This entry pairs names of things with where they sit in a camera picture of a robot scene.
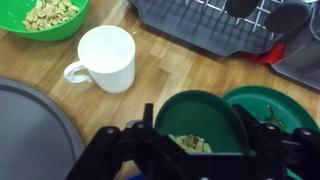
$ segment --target bowl rim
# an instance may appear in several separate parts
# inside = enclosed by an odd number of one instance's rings
[[[229,103],[228,102],[229,96],[232,97],[234,93],[238,93],[239,91],[243,91],[243,90],[246,91],[246,90],[250,90],[250,89],[259,90],[259,91],[264,91],[265,90],[265,91],[268,91],[270,93],[272,92],[273,94],[277,94],[279,96],[284,97],[285,99],[287,99],[287,101],[290,102],[291,106],[294,106],[294,107],[298,108],[300,110],[300,112],[303,113],[303,115],[305,117],[307,117],[307,119],[309,119],[308,121],[310,123],[312,123],[313,124],[312,126],[314,127],[314,128],[311,128],[311,129],[316,130],[316,131],[320,131],[320,126],[318,125],[317,121],[311,116],[311,114],[307,111],[307,109],[304,106],[302,106],[302,104],[300,104],[296,99],[294,99],[293,97],[283,93],[280,90],[277,90],[277,89],[274,89],[274,88],[271,88],[271,87],[268,87],[268,86],[263,86],[263,85],[246,85],[246,86],[240,86],[240,87],[237,87],[237,88],[234,88],[234,89],[231,89],[231,90],[227,91],[225,94],[223,94],[221,96],[221,98],[224,101],[226,101],[227,103]]]
[[[56,26],[52,26],[51,28],[48,28],[48,29],[42,29],[42,30],[36,30],[36,31],[28,31],[27,29],[25,29],[25,30],[15,30],[15,29],[11,29],[11,28],[5,27],[5,26],[1,25],[1,23],[0,23],[0,28],[5,29],[5,30],[10,31],[10,32],[13,32],[13,33],[24,33],[24,34],[36,34],[36,33],[52,31],[52,30],[55,30],[57,28],[60,28],[60,27],[62,27],[64,25],[70,23],[72,20],[74,20],[76,17],[78,17],[80,13],[82,13],[86,8],[88,8],[90,0],[83,0],[83,1],[85,1],[85,3],[83,4],[83,8],[81,8],[80,11],[76,15],[74,15],[68,21],[65,21],[64,23],[58,24]]]
[[[243,122],[241,121],[241,118],[239,116],[238,113],[236,113],[235,110],[233,110],[233,108],[231,107],[231,105],[225,101],[224,99],[222,99],[221,96],[218,96],[210,91],[206,91],[206,90],[201,90],[201,89],[189,89],[189,90],[184,90],[184,91],[180,91],[174,95],[172,95],[171,97],[169,97],[160,107],[158,114],[155,117],[155,122],[154,122],[154,129],[159,133],[159,129],[161,126],[161,118],[163,116],[163,114],[166,113],[166,111],[168,110],[168,108],[172,107],[172,103],[176,103],[177,101],[179,101],[180,98],[182,98],[183,96],[208,96],[208,98],[210,98],[211,100],[214,99],[215,101],[219,101],[220,106],[223,106],[223,109],[227,109],[229,111],[229,113],[232,114],[232,116],[234,116],[234,118],[237,119],[237,122],[239,123],[239,129],[241,129],[241,135],[242,135],[242,147],[243,147],[243,151],[241,153],[243,154],[249,154],[250,153],[250,144],[249,144],[249,139],[248,139],[248,134],[247,131],[244,127]]]

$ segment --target countertop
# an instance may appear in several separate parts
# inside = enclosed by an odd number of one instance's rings
[[[318,90],[283,77],[270,66],[204,51],[148,27],[138,16],[126,0],[91,0],[83,26],[63,41],[38,42],[0,29],[0,76],[25,83],[55,101],[85,145],[100,127],[123,129],[126,122],[141,118],[145,103],[154,104],[155,117],[168,98],[191,89],[220,96],[240,86],[267,86],[298,101],[320,124]],[[99,25],[119,26],[136,43],[135,81],[123,93],[110,94],[94,82],[71,84],[63,78],[64,69],[78,60],[80,38]],[[132,163],[126,163],[120,179],[134,172]]]

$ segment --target green plate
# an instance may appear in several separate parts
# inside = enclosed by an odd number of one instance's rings
[[[220,97],[204,91],[185,91],[161,107],[155,121],[161,135],[200,136],[214,153],[249,153],[247,135],[239,117]]]
[[[295,128],[310,128],[319,131],[310,114],[295,100],[280,91],[263,86],[244,86],[222,96],[230,105],[240,104],[257,120],[264,121],[270,116],[268,105],[271,105],[277,117],[286,126],[286,132],[292,133]],[[288,170],[289,176],[301,179]]]

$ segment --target gray dish rack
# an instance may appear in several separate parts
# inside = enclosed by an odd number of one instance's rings
[[[128,1],[137,7],[143,23],[220,56],[264,53],[281,36],[267,31],[263,22],[282,0],[261,0],[245,19],[224,12],[224,0]]]
[[[261,0],[245,19],[229,16],[225,0],[128,0],[140,20],[169,35],[220,56],[235,52],[262,54],[286,34],[269,32],[266,17],[285,0]],[[271,65],[280,74],[320,90],[320,2],[312,17],[287,43],[284,59]]]
[[[287,44],[284,59],[272,65],[280,74],[320,90],[320,4],[313,4],[309,26]]]

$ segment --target plate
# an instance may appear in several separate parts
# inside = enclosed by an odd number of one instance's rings
[[[220,97],[205,91],[184,91],[168,99],[156,117],[155,130],[161,135],[202,137],[214,153],[250,150],[237,114]]]
[[[84,150],[65,113],[39,91],[0,78],[0,179],[64,179]]]
[[[271,105],[277,117],[286,126],[286,132],[292,133],[295,128],[310,128],[319,131],[319,127],[310,114],[295,100],[286,94],[264,86],[244,86],[231,90],[222,96],[230,105],[242,105],[252,116],[264,121],[270,116],[268,105]],[[301,179],[288,169],[288,175]]]

